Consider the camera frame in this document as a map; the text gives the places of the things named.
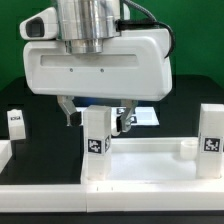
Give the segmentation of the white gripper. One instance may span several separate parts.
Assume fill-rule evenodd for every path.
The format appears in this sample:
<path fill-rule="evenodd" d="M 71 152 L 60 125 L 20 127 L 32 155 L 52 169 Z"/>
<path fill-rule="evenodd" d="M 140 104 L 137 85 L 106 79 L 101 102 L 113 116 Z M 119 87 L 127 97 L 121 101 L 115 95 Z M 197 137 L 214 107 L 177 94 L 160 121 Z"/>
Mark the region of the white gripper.
<path fill-rule="evenodd" d="M 35 94 L 64 95 L 57 102 L 68 126 L 82 122 L 73 96 L 122 99 L 116 127 L 128 132 L 137 100 L 159 101 L 172 89 L 169 48 L 165 29 L 126 30 L 106 39 L 98 54 L 71 55 L 62 42 L 31 41 L 23 50 L 26 81 Z"/>

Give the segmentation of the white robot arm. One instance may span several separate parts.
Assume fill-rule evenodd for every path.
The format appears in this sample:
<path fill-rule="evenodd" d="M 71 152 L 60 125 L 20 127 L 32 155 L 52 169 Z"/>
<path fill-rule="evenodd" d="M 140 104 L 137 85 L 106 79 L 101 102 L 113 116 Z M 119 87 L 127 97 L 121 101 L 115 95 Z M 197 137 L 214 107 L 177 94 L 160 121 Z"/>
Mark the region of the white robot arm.
<path fill-rule="evenodd" d="M 117 130 L 127 132 L 140 101 L 171 91 L 173 31 L 132 0 L 52 0 L 20 35 L 29 88 L 57 96 L 70 125 L 81 123 L 75 97 L 119 99 Z"/>

